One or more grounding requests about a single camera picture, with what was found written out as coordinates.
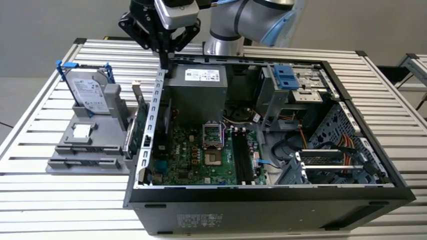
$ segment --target slotted aluminum table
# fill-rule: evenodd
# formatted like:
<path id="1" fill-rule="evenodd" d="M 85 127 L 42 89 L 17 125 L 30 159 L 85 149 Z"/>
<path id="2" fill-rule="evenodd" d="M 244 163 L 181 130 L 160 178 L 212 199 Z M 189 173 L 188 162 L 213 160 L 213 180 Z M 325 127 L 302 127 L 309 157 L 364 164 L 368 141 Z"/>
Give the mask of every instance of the slotted aluminum table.
<path id="1" fill-rule="evenodd" d="M 397 66 L 405 67 L 419 81 L 427 86 L 427 55 L 408 53 Z"/>
<path id="2" fill-rule="evenodd" d="M 186 54 L 201 54 L 190 44 Z M 368 57 L 355 51 L 245 47 L 246 57 L 328 61 L 412 188 L 416 200 L 352 231 L 181 236 L 204 239 L 427 239 L 427 123 Z M 62 59 L 113 67 L 122 99 L 136 104 L 130 83 L 150 100 L 157 58 L 132 41 L 74 43 Z M 45 174 L 48 158 L 72 118 L 72 95 L 54 72 L 0 146 L 0 239 L 150 239 L 130 210 L 121 209 L 126 176 Z"/>

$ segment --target black cable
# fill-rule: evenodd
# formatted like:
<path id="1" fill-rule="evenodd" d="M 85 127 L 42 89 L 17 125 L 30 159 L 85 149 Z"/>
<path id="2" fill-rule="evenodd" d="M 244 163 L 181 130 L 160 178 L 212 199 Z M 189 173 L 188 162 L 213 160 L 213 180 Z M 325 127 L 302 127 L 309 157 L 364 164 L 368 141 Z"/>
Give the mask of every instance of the black cable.
<path id="1" fill-rule="evenodd" d="M 411 73 L 411 75 L 408 76 L 407 79 L 404 79 L 404 81 L 401 82 L 401 84 L 395 88 L 399 89 L 401 87 L 403 84 L 405 84 L 405 82 L 409 80 L 409 78 L 413 76 L 413 73 Z"/>
<path id="2" fill-rule="evenodd" d="M 261 164 L 266 164 L 266 165 L 272 166 L 274 169 L 281 169 L 281 167 L 274 166 L 272 163 L 261 163 Z"/>
<path id="3" fill-rule="evenodd" d="M 6 124 L 6 123 L 4 123 L 4 122 L 1 122 L 1 121 L 0 121 L 0 124 L 4 125 L 4 126 L 6 126 L 6 127 L 9 127 L 10 129 L 13 128 L 13 126 L 10 126 L 9 124 Z"/>
<path id="4" fill-rule="evenodd" d="M 330 141 L 325 141 L 322 143 L 320 143 L 317 146 L 313 147 L 313 149 L 320 149 L 324 146 L 329 146 L 330 149 L 337 149 L 340 150 L 343 153 L 345 153 L 351 158 L 355 158 L 353 154 L 357 153 L 357 149 L 351 148 L 351 147 L 345 147 L 345 146 L 336 146 L 336 144 Z"/>
<path id="5" fill-rule="evenodd" d="M 281 145 L 286 145 L 289 149 L 292 149 L 294 152 L 297 152 L 298 150 L 301 150 L 302 148 L 301 147 L 297 147 L 294 146 L 293 144 L 290 144 L 288 142 L 289 138 L 292 136 L 296 136 L 298 134 L 298 132 L 289 132 L 288 134 L 285 134 L 284 136 L 284 139 L 281 139 L 280 141 L 277 141 L 270 149 L 269 149 L 269 152 L 270 152 L 270 155 L 273 156 L 274 159 L 277 159 L 278 161 L 284 161 L 285 163 L 290 161 L 292 157 L 288 156 L 288 157 L 280 157 L 276 155 L 276 148 L 280 147 Z"/>
<path id="6" fill-rule="evenodd" d="M 420 101 L 420 103 L 417 104 L 417 106 L 416 106 L 416 108 L 415 108 L 416 111 L 421 108 L 424 102 L 425 102 L 424 100 Z"/>

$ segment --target cable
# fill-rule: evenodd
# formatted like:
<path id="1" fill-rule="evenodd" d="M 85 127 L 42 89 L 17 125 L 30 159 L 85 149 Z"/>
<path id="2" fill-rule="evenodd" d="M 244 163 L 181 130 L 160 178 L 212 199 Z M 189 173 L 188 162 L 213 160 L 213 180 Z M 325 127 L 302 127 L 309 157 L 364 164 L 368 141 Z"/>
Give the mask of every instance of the cable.
<path id="1" fill-rule="evenodd" d="M 273 165 L 273 163 L 268 160 L 261 160 L 261 159 L 256 159 L 256 162 L 260 164 L 268 164 L 269 166 L 272 166 L 274 169 L 281 169 L 281 167 Z"/>
<path id="2" fill-rule="evenodd" d="M 252 123 L 250 121 L 232 121 L 229 120 L 226 117 L 221 117 L 226 122 L 229 122 L 230 124 L 249 124 Z"/>
<path id="3" fill-rule="evenodd" d="M 289 162 L 290 159 L 292 159 L 292 157 L 290 157 L 289 155 L 288 155 L 288 157 L 280 157 L 280 156 L 276 155 L 276 148 L 277 148 L 278 146 L 281 146 L 282 144 L 286 145 L 288 148 L 289 148 L 290 150 L 293 150 L 294 152 L 297 152 L 298 150 L 301 150 L 300 147 L 294 146 L 293 144 L 290 144 L 290 143 L 288 142 L 289 138 L 293 137 L 293 136 L 296 136 L 297 134 L 298 134 L 298 133 L 297 133 L 296 131 L 289 132 L 288 134 L 285 134 L 284 139 L 281 139 L 280 141 L 277 141 L 277 142 L 272 145 L 272 147 L 270 147 L 270 149 L 269 149 L 269 153 L 270 153 L 270 155 L 273 156 L 273 158 L 277 159 L 278 161 Z"/>
<path id="4" fill-rule="evenodd" d="M 302 148 L 306 149 L 306 142 L 305 142 L 305 137 L 304 137 L 301 125 L 298 125 L 297 128 L 298 128 L 298 134 L 300 134 L 300 138 L 301 138 L 301 145 L 302 145 Z"/>
<path id="5" fill-rule="evenodd" d="M 1 121 L 0 121 L 0 124 L 4 125 L 4 126 L 6 126 L 6 127 L 9 127 L 10 129 L 14 128 L 12 125 L 9 125 L 9 124 L 6 124 L 6 123 L 4 123 L 4 122 L 1 122 Z"/>

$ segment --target white sticker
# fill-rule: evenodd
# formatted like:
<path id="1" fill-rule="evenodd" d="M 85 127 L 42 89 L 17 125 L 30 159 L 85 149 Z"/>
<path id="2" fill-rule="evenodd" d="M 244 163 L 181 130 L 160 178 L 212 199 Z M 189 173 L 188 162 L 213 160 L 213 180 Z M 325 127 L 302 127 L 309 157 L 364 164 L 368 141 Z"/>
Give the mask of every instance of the white sticker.
<path id="1" fill-rule="evenodd" d="M 217 228 L 221 225 L 222 214 L 177 214 L 177 226 L 180 228 Z"/>
<path id="2" fill-rule="evenodd" d="M 73 85 L 84 107 L 94 114 L 108 114 L 109 110 L 98 82 L 92 79 L 76 78 Z"/>
<path id="3" fill-rule="evenodd" d="M 218 82 L 220 70 L 212 69 L 186 69 L 185 81 Z"/>
<path id="4" fill-rule="evenodd" d="M 253 122 L 258 122 L 260 121 L 260 118 L 261 118 L 261 115 L 258 115 L 257 113 L 254 114 L 253 116 Z"/>

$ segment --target wall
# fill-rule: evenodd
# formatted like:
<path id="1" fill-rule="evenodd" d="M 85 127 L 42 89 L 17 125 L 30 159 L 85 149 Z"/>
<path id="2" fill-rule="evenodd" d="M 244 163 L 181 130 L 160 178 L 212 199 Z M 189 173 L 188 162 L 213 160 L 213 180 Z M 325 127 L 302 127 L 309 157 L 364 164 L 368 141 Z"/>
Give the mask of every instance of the wall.
<path id="1" fill-rule="evenodd" d="M 364 50 L 377 65 L 427 53 L 425 0 L 306 0 L 290 48 Z"/>
<path id="2" fill-rule="evenodd" d="M 73 40 L 126 37 L 117 21 L 130 0 L 1 0 L 0 77 L 46 77 Z M 200 15 L 201 42 L 209 11 Z"/>
<path id="3" fill-rule="evenodd" d="M 377 64 L 407 52 L 427 53 L 427 0 L 305 0 L 290 47 L 365 50 Z M 129 0 L 2 0 L 0 77 L 46 77 L 76 37 L 122 36 L 117 26 Z M 200 43 L 209 34 L 204 10 Z"/>

